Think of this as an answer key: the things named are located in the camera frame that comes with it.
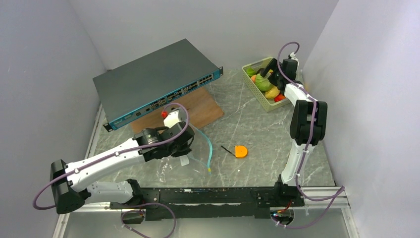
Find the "green cabbage toy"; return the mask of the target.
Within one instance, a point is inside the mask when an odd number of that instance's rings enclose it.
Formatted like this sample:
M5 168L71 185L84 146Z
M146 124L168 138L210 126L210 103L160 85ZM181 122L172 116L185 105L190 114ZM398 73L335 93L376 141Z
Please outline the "green cabbage toy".
M254 84L262 92L267 92L274 87L267 78L262 77L260 74L255 76Z

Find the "clear zip top bag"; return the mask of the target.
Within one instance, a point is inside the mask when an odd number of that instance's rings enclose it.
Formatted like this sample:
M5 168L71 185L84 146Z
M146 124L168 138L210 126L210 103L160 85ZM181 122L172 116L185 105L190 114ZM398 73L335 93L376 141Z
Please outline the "clear zip top bag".
M191 151L180 157L167 157L160 161L157 178L165 187L204 187L211 178L210 161L213 146L198 128L190 125L194 138L187 143Z

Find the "yellow lemon toy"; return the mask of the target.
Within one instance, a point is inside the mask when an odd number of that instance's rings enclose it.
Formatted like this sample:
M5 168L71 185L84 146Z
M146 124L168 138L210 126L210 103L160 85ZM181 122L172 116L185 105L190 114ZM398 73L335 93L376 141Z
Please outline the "yellow lemon toy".
M280 90L276 86L272 86L264 93L266 99L275 99L280 94Z

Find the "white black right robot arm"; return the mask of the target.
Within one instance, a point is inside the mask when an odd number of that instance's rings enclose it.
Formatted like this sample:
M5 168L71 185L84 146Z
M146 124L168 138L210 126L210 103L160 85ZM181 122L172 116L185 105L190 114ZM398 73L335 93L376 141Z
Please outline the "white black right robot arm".
M273 192L273 200L279 206L300 195L298 187L306 159L323 140L326 131L327 103L318 102L296 80L297 67L295 59L284 59L282 63L271 59L261 71L262 76L268 76L269 82L294 106L289 132L292 147L287 165L280 174L278 189Z

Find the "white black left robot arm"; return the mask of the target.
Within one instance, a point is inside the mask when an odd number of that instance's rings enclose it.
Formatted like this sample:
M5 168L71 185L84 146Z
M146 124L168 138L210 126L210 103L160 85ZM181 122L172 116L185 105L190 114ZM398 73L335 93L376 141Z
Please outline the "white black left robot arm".
M88 159L69 164L63 160L52 163L51 189L56 212L66 214L97 202L138 207L145 199L135 179L122 182L100 179L125 167L186 155L191 151L194 136L193 129L185 122L172 127L146 128L117 147Z

